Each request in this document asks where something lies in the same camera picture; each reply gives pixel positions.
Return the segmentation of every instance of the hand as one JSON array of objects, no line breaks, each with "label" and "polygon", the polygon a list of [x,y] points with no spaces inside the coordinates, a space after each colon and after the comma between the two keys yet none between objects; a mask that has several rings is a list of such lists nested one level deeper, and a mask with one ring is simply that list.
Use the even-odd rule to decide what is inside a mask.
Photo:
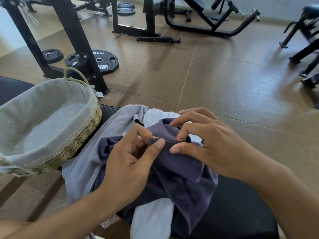
[{"label": "hand", "polygon": [[133,202],[145,188],[150,168],[165,145],[165,140],[160,139],[146,149],[151,137],[148,129],[134,124],[110,153],[98,190],[116,206],[116,211]]},{"label": "hand", "polygon": [[170,124],[173,127],[182,125],[177,140],[184,141],[189,134],[194,134],[204,143],[203,147],[178,143],[170,149],[171,153],[190,155],[216,173],[242,181],[251,179],[258,173],[258,166],[271,160],[205,108],[183,110],[179,114],[181,116]]}]

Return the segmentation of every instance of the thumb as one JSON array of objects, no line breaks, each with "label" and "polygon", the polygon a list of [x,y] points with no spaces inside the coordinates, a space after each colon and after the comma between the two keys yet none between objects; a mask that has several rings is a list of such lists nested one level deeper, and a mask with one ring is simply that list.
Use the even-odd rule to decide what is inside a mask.
[{"label": "thumb", "polygon": [[186,154],[199,160],[203,148],[190,142],[180,142],[172,146],[169,152],[171,154]]},{"label": "thumb", "polygon": [[141,156],[141,158],[136,162],[138,166],[142,166],[143,168],[147,168],[150,170],[155,158],[161,152],[165,145],[164,139],[159,139],[152,145],[150,145]]}]

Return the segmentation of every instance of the dark purple towel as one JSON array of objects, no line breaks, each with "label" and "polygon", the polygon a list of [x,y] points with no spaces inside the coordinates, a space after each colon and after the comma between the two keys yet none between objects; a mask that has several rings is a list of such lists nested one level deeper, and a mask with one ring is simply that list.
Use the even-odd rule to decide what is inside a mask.
[{"label": "dark purple towel", "polygon": [[[179,212],[173,218],[172,228],[182,237],[187,237],[208,208],[211,197],[217,186],[217,174],[193,157],[182,154],[169,153],[170,147],[176,141],[179,129],[171,127],[173,119],[162,119],[157,124],[148,127],[154,136],[164,138],[165,147],[158,155],[151,167],[146,187],[140,196],[126,206],[124,219],[131,221],[134,209],[160,198],[170,198]],[[113,146],[122,136],[102,138],[100,141],[100,155],[106,163]],[[158,139],[150,139],[148,146]],[[105,166],[95,181],[93,190],[103,181]]]}]

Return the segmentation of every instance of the forearm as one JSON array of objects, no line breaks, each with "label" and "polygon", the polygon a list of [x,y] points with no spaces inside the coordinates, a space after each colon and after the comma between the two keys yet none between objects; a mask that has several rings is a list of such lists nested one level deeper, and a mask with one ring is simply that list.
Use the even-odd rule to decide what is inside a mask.
[{"label": "forearm", "polygon": [[112,217],[117,208],[98,190],[52,216],[31,223],[6,239],[84,239],[99,224]]},{"label": "forearm", "polygon": [[268,157],[249,183],[266,202],[286,237],[319,237],[318,196],[286,166]]}]

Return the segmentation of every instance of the rope handle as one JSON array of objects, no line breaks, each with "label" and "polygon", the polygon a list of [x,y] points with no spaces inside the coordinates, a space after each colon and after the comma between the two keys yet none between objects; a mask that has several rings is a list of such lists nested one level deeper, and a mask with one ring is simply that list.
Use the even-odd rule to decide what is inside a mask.
[{"label": "rope handle", "polygon": [[84,76],[80,71],[78,71],[76,68],[73,68],[73,67],[67,67],[67,68],[64,70],[64,77],[65,77],[65,78],[66,78],[66,73],[67,73],[69,70],[73,70],[73,71],[77,72],[77,73],[82,77],[82,79],[85,81],[85,83],[86,83],[87,85],[90,85],[89,82],[87,81],[87,79],[85,78],[85,76]]}]

